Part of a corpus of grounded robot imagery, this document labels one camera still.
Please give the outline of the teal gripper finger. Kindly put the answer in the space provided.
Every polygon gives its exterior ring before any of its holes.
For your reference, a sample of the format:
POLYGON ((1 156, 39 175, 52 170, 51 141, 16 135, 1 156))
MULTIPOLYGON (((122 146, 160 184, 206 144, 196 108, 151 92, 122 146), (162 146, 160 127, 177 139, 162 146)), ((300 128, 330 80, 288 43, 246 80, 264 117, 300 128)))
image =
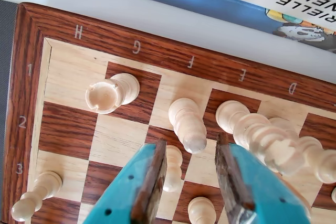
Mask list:
POLYGON ((216 140, 215 167, 229 223, 310 223, 302 200, 226 133, 216 140))
POLYGON ((83 222, 155 223, 166 169, 166 141, 143 144, 83 222))

